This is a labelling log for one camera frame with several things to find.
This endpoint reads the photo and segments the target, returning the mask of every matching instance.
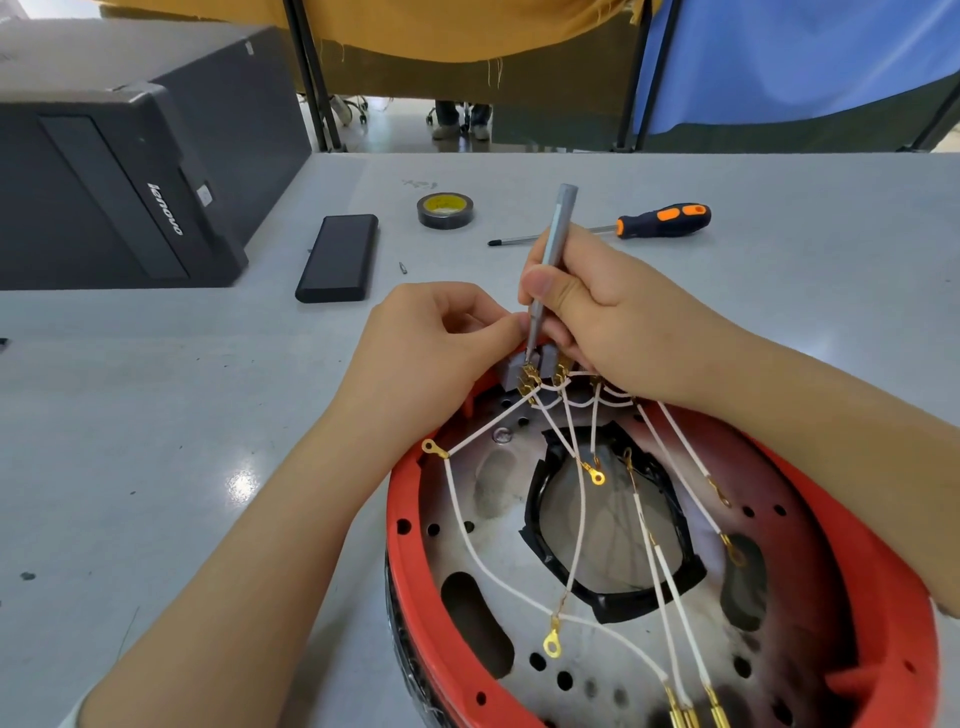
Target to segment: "black power bank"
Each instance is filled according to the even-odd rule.
[[[376,215],[327,215],[297,284],[297,300],[366,299],[378,224]]]

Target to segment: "left hand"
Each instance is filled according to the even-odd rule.
[[[371,312],[331,408],[372,418],[397,456],[437,429],[529,330],[473,283],[405,283]]]

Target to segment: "orange and black screwdriver handle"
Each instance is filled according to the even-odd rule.
[[[710,223],[713,213],[706,205],[680,203],[644,212],[632,217],[617,218],[616,236],[630,237],[681,237],[702,230]]]

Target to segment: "computer tower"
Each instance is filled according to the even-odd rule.
[[[0,289],[230,285],[310,155],[279,32],[0,24]]]

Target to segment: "black metal frame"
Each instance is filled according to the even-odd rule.
[[[666,69],[670,57],[670,48],[673,46],[673,35],[677,30],[677,21],[680,19],[680,10],[684,0],[673,0],[670,5],[670,14],[666,18],[666,27],[663,29],[663,40],[660,51],[657,53],[657,65],[654,67],[654,76],[650,82],[650,92],[647,94],[647,103],[643,107],[643,116],[640,118],[640,127],[636,132],[634,148],[626,146],[627,133],[634,118],[636,105],[636,86],[640,80],[640,69],[643,65],[643,56],[647,50],[647,40],[650,35],[650,26],[653,23],[653,0],[643,0],[643,9],[640,11],[640,23],[636,31],[636,46],[634,60],[630,69],[630,84],[627,86],[626,98],[623,102],[623,111],[620,113],[620,126],[617,131],[615,152],[642,152],[650,130],[654,109],[657,107],[657,98],[660,96],[660,85],[663,82],[663,71]]]
[[[957,85],[953,87],[953,90],[947,94],[947,98],[944,99],[944,103],[937,108],[936,113],[933,114],[933,118],[930,119],[930,123],[927,124],[917,135],[917,138],[914,139],[913,144],[911,144],[909,147],[906,147],[902,151],[929,152],[932,148],[927,143],[930,136],[943,122],[944,117],[947,116],[947,114],[949,114],[957,104],[960,104],[960,80],[957,81]]]
[[[317,54],[317,45],[313,42],[310,20],[307,18],[303,0],[283,0],[283,9],[287,13],[290,36],[294,42],[297,65],[300,67],[300,75],[303,78],[303,90],[306,92],[306,103],[310,108],[310,118],[317,133],[320,151],[328,151],[326,134],[329,133],[329,146],[333,151],[345,152],[347,149],[341,143],[340,134],[337,132],[333,109],[330,107],[330,97],[326,91],[324,72],[320,66],[320,56]]]

